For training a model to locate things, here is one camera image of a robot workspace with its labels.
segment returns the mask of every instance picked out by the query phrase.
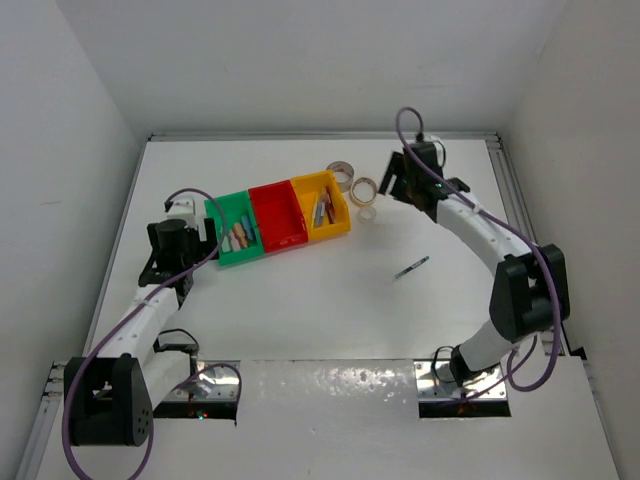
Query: gray wall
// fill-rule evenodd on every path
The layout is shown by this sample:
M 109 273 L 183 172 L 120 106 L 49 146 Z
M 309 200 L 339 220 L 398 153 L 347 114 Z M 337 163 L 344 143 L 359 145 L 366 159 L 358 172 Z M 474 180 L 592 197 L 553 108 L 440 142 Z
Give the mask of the gray wall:
M 623 478 L 638 478 L 640 3 L 572 2 L 506 139 L 539 239 L 567 254 L 567 323 Z
M 53 0 L 0 16 L 0 478 L 82 352 L 141 146 Z
M 57 0 L 136 133 L 495 129 L 565 0 Z

